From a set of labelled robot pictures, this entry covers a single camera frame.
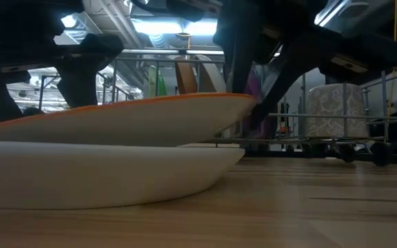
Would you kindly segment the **tan wooden plate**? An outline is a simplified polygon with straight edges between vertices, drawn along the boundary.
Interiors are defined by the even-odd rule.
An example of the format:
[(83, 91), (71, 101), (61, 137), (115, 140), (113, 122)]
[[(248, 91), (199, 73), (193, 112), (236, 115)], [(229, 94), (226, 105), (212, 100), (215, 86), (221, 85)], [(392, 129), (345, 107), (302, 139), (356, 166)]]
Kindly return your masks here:
[(198, 85), (192, 64), (187, 59), (178, 56), (175, 58), (175, 70), (179, 94), (197, 93)]

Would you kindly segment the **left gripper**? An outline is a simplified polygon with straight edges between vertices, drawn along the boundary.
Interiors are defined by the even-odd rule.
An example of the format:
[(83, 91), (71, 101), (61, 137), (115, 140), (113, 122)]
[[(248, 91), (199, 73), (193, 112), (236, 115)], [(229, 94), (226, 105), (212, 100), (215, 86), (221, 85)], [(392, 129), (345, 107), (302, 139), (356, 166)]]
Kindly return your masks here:
[[(58, 45), (62, 18), (83, 12), (82, 0), (0, 0), (0, 67), (55, 63), (58, 90), (70, 107), (97, 105), (96, 75), (123, 50), (115, 34), (87, 34), (79, 45)], [(30, 80), (27, 71), (0, 71), (0, 122), (23, 117), (7, 84)]]

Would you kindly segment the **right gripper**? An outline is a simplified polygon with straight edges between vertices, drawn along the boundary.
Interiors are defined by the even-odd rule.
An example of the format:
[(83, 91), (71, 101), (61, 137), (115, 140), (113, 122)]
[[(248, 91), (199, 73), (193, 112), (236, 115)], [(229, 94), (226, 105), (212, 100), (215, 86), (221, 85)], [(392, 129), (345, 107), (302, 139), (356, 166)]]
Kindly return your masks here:
[(354, 38), (314, 23), (328, 0), (266, 0), (263, 28), (271, 32), (271, 54), (281, 55), (270, 63), (262, 86), (265, 96), (252, 110), (252, 127), (257, 128), (292, 84), (317, 68), (326, 76), (354, 82), (397, 62), (397, 45), (386, 38), (362, 34)]

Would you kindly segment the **orange-rimmed white plate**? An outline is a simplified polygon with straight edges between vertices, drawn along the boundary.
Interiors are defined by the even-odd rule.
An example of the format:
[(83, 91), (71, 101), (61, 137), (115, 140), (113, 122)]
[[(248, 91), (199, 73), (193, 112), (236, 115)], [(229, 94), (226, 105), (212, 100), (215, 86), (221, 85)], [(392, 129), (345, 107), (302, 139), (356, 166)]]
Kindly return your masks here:
[(176, 147), (213, 138), (255, 105), (216, 92), (91, 105), (1, 122), (0, 141)]

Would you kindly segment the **deep cream white plate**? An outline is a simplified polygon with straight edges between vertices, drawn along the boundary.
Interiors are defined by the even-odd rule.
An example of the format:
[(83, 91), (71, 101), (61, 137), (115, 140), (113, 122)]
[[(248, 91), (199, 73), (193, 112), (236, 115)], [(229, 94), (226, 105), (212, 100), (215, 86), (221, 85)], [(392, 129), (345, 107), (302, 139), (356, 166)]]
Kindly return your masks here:
[(0, 208), (92, 209), (181, 198), (211, 187), (244, 153), (0, 141)]

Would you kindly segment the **patterned beige bowl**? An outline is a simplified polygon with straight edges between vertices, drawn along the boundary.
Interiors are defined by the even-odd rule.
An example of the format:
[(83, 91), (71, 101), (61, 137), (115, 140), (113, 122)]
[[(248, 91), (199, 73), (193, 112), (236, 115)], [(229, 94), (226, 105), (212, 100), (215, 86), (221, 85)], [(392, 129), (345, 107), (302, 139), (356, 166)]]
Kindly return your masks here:
[(312, 88), (307, 95), (305, 135), (310, 138), (367, 138), (362, 90), (353, 84)]

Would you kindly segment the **silver ventilation duct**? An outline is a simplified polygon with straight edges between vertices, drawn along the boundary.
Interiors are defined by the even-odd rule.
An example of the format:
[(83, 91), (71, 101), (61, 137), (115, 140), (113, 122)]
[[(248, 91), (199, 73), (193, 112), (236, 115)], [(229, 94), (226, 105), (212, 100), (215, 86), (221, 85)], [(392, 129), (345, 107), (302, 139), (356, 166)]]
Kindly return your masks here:
[(142, 48), (143, 43), (132, 24), (130, 0), (83, 0), (85, 11), (63, 18), (64, 33), (56, 36), (59, 45), (82, 42), (88, 33), (115, 34), (126, 48)]

